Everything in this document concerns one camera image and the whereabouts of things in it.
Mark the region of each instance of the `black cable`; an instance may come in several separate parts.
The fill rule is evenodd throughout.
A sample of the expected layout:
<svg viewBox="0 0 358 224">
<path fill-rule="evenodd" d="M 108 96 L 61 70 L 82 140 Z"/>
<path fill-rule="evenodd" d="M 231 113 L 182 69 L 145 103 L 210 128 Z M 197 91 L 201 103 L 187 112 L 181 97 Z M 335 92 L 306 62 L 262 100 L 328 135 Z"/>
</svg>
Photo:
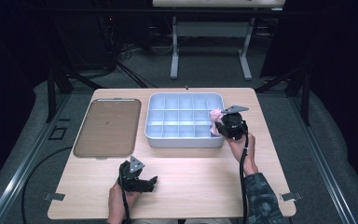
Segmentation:
<svg viewBox="0 0 358 224">
<path fill-rule="evenodd" d="M 31 173 L 28 175 L 27 179 L 25 180 L 25 183 L 24 183 L 24 186 L 22 187 L 22 195 L 21 195 L 21 214 L 22 214 L 22 223 L 23 224 L 26 224 L 27 223 L 27 220 L 25 218 L 25 191 L 27 189 L 27 185 L 28 185 L 28 182 L 29 180 L 31 179 L 31 176 L 32 174 L 34 173 L 34 171 L 43 163 L 45 162 L 46 160 L 48 160 L 50 157 L 60 153 L 60 152 L 63 152 L 65 150 L 68 150 L 68 149 L 71 149 L 72 147 L 65 147 L 65 148 L 62 148 L 62 149 L 59 149 L 51 154 L 49 154 L 48 156 L 46 156 L 46 158 L 44 158 L 42 161 L 40 161 L 34 168 L 33 170 L 31 171 Z"/>
<path fill-rule="evenodd" d="M 117 65 L 130 77 L 132 78 L 132 80 L 134 80 L 136 83 L 138 83 L 138 85 L 140 85 L 142 88 L 147 88 L 147 85 L 144 83 L 144 81 L 146 83 L 148 83 L 149 85 L 151 85 L 152 87 L 157 87 L 156 85 L 154 85 L 153 83 L 151 83 L 150 81 L 148 81 L 146 78 L 142 77 L 141 75 L 135 73 L 134 71 L 130 70 L 129 67 L 127 67 L 126 65 L 117 62 Z"/>
<path fill-rule="evenodd" d="M 124 59 L 129 59 L 132 56 L 131 52 L 133 50 L 135 50 L 135 49 L 138 49 L 138 48 L 134 44 L 127 44 L 126 46 L 122 47 L 122 50 L 121 50 L 121 53 L 120 53 L 120 55 L 121 55 L 120 58 L 123 59 L 123 60 Z M 130 54 L 130 56 L 123 57 L 122 54 Z"/>
<path fill-rule="evenodd" d="M 248 152 L 248 144 L 249 144 L 249 137 L 248 133 L 245 133 L 246 141 L 245 147 L 243 149 L 240 161 L 240 180 L 241 180 L 241 191 L 242 191 L 242 204 L 243 204 L 243 219 L 242 224 L 246 223 L 248 217 L 248 201 L 246 199 L 246 186 L 245 186 L 245 177 L 243 176 L 243 164 L 245 162 L 245 157 L 247 156 Z"/>
<path fill-rule="evenodd" d="M 122 168 L 123 167 L 123 164 L 120 165 L 120 169 L 119 169 L 119 172 L 118 172 L 118 175 L 119 175 L 119 185 L 121 186 L 121 194 L 123 196 L 123 204 L 124 204 L 124 210 L 126 211 L 126 223 L 127 224 L 131 224 L 131 216 L 130 216 L 130 208 L 129 208 L 129 205 L 127 203 L 127 197 L 126 197 L 126 192 L 124 191 L 125 189 L 125 186 L 123 186 L 123 175 L 121 173 L 122 171 Z"/>
<path fill-rule="evenodd" d="M 120 54 L 118 54 L 118 60 L 121 62 L 130 59 L 132 57 L 132 53 L 131 53 L 132 50 L 134 49 L 130 49 L 130 48 L 123 49 L 120 52 Z"/>
</svg>

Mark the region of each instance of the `pink object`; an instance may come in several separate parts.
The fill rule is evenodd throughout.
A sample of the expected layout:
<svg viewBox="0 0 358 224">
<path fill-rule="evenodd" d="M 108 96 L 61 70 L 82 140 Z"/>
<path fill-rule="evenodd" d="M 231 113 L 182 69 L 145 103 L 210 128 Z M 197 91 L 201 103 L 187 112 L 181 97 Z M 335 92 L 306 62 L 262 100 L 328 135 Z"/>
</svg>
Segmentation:
<svg viewBox="0 0 358 224">
<path fill-rule="evenodd" d="M 216 135 L 221 135 L 219 133 L 219 131 L 217 130 L 216 125 L 214 123 L 219 122 L 219 123 L 223 124 L 222 117 L 223 117 L 222 110 L 219 108 L 214 109 L 211 112 L 209 112 L 209 118 L 212 122 L 211 133 L 216 134 Z"/>
</svg>

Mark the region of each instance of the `white table leg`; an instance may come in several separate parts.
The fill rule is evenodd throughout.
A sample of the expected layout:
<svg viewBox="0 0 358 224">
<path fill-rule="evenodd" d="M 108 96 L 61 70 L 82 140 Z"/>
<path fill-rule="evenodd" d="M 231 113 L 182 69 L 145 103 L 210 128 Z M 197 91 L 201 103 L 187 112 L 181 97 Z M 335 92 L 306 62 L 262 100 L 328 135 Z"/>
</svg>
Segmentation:
<svg viewBox="0 0 358 224">
<path fill-rule="evenodd" d="M 252 74 L 251 74 L 251 70 L 249 69 L 249 64 L 246 60 L 246 52 L 248 51 L 249 42 L 251 41 L 251 38 L 252 38 L 252 32 L 254 29 L 254 25 L 255 25 L 255 19 L 251 19 L 249 21 L 249 25 L 246 29 L 246 36 L 245 36 L 245 39 L 243 40 L 242 49 L 238 50 L 238 53 L 240 55 L 243 76 L 245 77 L 245 80 L 248 80 L 248 81 L 252 80 Z"/>
<path fill-rule="evenodd" d="M 179 66 L 179 49 L 178 49 L 178 35 L 176 30 L 176 17 L 172 18 L 172 64 L 171 64 L 171 79 L 178 78 Z"/>
</svg>

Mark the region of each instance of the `white table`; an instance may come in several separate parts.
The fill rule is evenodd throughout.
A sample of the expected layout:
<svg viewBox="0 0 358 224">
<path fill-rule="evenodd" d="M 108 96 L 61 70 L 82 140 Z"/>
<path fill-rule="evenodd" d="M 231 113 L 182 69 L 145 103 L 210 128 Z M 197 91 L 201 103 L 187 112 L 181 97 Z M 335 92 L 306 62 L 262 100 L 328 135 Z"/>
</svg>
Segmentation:
<svg viewBox="0 0 358 224">
<path fill-rule="evenodd" d="M 153 0 L 154 7 L 241 7 L 274 8 L 282 7 L 284 0 Z M 246 52 L 254 30 L 255 19 L 250 22 L 188 22 L 172 18 L 172 65 L 171 79 L 178 77 L 179 49 L 178 36 L 230 36 L 244 37 L 242 49 L 238 50 L 245 80 L 252 80 Z"/>
</svg>

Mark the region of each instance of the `camouflage sleeve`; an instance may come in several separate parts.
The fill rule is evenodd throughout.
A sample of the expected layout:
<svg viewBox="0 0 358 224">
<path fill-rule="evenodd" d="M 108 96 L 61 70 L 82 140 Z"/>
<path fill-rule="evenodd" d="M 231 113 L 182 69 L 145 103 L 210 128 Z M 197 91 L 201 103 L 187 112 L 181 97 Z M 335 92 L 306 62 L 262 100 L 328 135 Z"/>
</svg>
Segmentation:
<svg viewBox="0 0 358 224">
<path fill-rule="evenodd" d="M 277 197 L 263 174 L 247 175 L 245 187 L 249 204 L 248 224 L 286 223 L 278 206 Z"/>
</svg>

